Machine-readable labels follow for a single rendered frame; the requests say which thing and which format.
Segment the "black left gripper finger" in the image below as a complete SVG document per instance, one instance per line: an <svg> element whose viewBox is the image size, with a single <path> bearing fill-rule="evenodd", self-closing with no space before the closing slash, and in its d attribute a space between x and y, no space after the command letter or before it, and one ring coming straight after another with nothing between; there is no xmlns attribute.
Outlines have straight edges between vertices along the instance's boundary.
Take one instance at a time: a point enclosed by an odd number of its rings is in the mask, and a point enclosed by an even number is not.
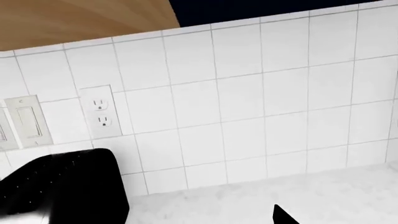
<svg viewBox="0 0 398 224"><path fill-rule="evenodd" d="M292 216L290 216L283 208L274 205L272 214L274 224L299 224Z"/></svg>

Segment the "black perforated countertop appliance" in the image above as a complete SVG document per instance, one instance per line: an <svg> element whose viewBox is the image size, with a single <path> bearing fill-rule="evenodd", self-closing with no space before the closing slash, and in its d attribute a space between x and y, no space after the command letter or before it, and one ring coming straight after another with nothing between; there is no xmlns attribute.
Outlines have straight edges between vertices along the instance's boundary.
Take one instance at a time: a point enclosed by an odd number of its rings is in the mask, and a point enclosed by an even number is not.
<svg viewBox="0 0 398 224"><path fill-rule="evenodd" d="M128 214L109 149L49 154L0 180L0 224L126 224Z"/></svg>

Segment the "white duplex wall outlet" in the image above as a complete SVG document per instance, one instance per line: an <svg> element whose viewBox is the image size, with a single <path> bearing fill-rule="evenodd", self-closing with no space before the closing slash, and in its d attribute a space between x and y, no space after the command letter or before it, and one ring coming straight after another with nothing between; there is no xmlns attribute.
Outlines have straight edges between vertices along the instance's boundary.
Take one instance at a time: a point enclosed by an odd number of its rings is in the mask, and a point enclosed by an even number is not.
<svg viewBox="0 0 398 224"><path fill-rule="evenodd" d="M110 85L80 89L79 97L93 139L122 135Z"/></svg>

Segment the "white rocker light switch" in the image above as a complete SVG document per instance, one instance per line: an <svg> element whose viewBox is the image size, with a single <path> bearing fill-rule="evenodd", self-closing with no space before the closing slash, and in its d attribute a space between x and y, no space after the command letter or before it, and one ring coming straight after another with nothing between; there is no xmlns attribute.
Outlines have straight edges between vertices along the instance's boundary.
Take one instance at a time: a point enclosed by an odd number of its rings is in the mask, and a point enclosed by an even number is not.
<svg viewBox="0 0 398 224"><path fill-rule="evenodd" d="M0 108L0 151L11 151L18 148L19 146L12 131L6 110Z"/></svg>
<svg viewBox="0 0 398 224"><path fill-rule="evenodd" d="M7 98L4 101L23 147L53 144L36 95Z"/></svg>

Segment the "light wooden wall cabinet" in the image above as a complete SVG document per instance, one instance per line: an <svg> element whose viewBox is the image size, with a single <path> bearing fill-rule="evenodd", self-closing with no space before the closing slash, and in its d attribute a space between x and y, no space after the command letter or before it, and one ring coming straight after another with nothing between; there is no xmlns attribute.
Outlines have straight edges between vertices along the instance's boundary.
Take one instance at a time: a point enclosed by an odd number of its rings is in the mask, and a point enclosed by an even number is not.
<svg viewBox="0 0 398 224"><path fill-rule="evenodd" d="M0 0L0 51L180 26L169 0Z"/></svg>

